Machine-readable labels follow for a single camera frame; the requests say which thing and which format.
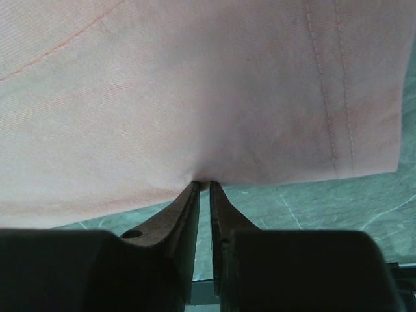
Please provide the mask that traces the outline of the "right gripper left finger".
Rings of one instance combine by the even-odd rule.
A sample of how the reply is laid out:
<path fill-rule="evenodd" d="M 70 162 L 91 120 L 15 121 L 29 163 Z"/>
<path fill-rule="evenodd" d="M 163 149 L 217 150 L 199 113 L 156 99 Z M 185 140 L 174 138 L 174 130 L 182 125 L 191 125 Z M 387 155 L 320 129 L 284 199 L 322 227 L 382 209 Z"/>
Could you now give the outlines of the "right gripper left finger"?
<path fill-rule="evenodd" d="M 194 258 L 200 214 L 200 183 L 191 182 L 168 206 L 120 238 L 154 256 L 162 277 L 182 302 L 191 299 Z"/>

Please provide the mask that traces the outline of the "salmon pink t shirt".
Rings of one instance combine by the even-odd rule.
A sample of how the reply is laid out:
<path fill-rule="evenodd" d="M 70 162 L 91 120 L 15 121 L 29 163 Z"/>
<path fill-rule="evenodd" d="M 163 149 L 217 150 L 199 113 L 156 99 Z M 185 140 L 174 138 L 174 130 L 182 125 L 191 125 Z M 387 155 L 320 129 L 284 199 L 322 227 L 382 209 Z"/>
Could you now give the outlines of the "salmon pink t shirt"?
<path fill-rule="evenodd" d="M 2 1 L 1 226 L 393 172 L 414 36 L 414 1 Z"/>

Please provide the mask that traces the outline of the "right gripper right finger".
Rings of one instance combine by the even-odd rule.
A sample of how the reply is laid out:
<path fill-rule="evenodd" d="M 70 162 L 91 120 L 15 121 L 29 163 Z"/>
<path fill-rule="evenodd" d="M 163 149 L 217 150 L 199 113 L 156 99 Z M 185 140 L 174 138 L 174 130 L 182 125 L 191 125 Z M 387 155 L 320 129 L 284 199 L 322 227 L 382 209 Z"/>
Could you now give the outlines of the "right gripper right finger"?
<path fill-rule="evenodd" d="M 231 233 L 235 230 L 260 231 L 261 229 L 231 204 L 219 182 L 210 182 L 209 201 L 213 252 L 213 285 L 214 294 L 219 296 L 225 268 L 225 252 L 230 242 Z"/>

